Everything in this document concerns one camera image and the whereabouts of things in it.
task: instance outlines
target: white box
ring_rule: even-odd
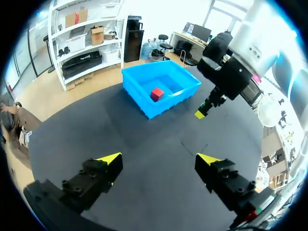
[[[86,47],[86,35],[78,35],[75,37],[72,37],[71,39],[68,39],[68,48],[71,53],[77,52],[79,50],[85,49]]]
[[[104,63],[110,63],[119,59],[120,48],[115,45],[102,46],[98,50],[103,57]]]
[[[109,3],[101,5],[101,17],[117,17],[119,14],[121,3]]]

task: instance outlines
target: blue plastic bin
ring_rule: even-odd
[[[173,61],[142,64],[122,70],[123,87],[149,119],[195,94],[201,82]],[[160,88],[164,96],[154,102],[152,90]]]

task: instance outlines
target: window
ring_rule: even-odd
[[[233,15],[239,17],[240,19],[244,19],[245,16],[246,16],[246,12],[244,12],[244,11],[234,7],[234,6],[231,6],[227,3],[221,2],[221,1],[215,1],[214,7],[219,8],[223,11],[226,11],[230,14],[233,14]]]
[[[211,29],[211,35],[215,37],[217,34],[226,31],[233,18],[222,12],[211,10],[210,15],[205,23],[205,27]]]
[[[239,31],[241,25],[242,25],[242,22],[240,22],[240,21],[236,21],[235,22],[234,27],[233,27],[233,29],[231,31],[231,35],[232,35],[233,38],[235,37],[235,35]]]
[[[204,27],[211,29],[214,37],[225,30],[234,37],[252,3],[253,0],[213,0]]]

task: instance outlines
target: wooden floor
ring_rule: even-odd
[[[183,66],[179,57],[173,53],[168,53],[167,57]],[[124,68],[144,63],[144,60],[124,63]],[[41,121],[45,121],[71,103],[121,82],[121,68],[114,65],[96,71],[91,79],[87,79],[69,91],[64,91],[56,72],[53,71],[48,74],[46,71],[29,84],[15,101],[20,102],[25,109],[29,110]],[[10,172],[12,170],[15,172],[14,182],[19,191],[22,192],[23,188],[34,180],[32,171],[17,160],[7,146],[5,150],[10,167],[9,170]]]

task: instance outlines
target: white round object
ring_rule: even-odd
[[[258,106],[258,117],[264,126],[268,128],[276,126],[281,118],[278,101],[270,96],[263,97]]]

